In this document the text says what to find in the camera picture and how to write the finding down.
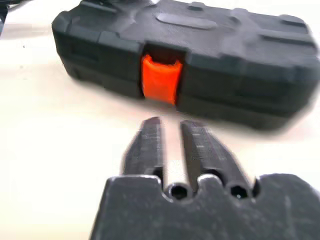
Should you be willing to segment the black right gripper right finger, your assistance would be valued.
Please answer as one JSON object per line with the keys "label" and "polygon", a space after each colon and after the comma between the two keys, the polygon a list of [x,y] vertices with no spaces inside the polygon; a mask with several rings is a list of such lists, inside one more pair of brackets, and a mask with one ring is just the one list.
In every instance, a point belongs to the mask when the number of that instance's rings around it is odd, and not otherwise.
{"label": "black right gripper right finger", "polygon": [[183,120],[180,123],[186,171],[194,192],[202,175],[218,178],[222,187],[234,197],[252,197],[253,183],[233,153],[202,123]]}

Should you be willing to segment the black plastic tool case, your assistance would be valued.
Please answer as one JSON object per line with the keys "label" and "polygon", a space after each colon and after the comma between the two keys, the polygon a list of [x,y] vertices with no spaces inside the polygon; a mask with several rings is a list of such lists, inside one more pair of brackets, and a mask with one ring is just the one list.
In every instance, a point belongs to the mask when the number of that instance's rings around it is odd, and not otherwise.
{"label": "black plastic tool case", "polygon": [[81,0],[52,22],[75,79],[260,130],[287,125],[320,83],[319,46],[292,15],[176,0]]}

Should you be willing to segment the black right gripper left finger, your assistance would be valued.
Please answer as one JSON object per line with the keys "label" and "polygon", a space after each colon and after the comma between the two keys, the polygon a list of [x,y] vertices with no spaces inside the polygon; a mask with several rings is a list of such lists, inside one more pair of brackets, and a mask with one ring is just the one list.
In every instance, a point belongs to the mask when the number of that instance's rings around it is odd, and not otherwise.
{"label": "black right gripper left finger", "polygon": [[164,185],[164,143],[159,117],[144,120],[122,160],[123,176],[154,176]]}

